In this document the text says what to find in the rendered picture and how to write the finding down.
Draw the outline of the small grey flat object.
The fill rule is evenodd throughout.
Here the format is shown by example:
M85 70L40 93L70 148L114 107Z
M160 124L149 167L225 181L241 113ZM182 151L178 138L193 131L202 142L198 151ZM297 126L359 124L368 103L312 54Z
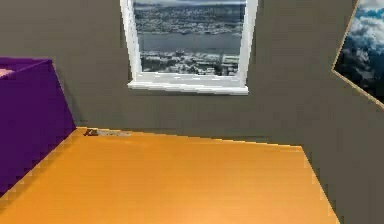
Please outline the small grey flat object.
M101 129L87 129L84 136L112 136L112 137L127 137L131 134L124 131L116 130L101 130Z

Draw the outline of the framed cloud picture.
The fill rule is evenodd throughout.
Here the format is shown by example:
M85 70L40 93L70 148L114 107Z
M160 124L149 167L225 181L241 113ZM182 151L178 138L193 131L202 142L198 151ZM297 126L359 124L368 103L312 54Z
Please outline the framed cloud picture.
M357 0L331 71L384 110L384 0Z

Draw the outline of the white framed window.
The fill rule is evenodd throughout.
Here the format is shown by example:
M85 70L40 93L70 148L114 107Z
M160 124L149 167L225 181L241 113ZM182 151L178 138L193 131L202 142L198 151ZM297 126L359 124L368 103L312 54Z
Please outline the white framed window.
M119 0L132 89L246 95L258 0Z

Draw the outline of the purple bed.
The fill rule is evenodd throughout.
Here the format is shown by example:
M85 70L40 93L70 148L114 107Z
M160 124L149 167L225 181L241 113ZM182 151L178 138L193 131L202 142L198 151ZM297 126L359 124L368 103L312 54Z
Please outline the purple bed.
M0 57L0 197L75 129L50 59Z

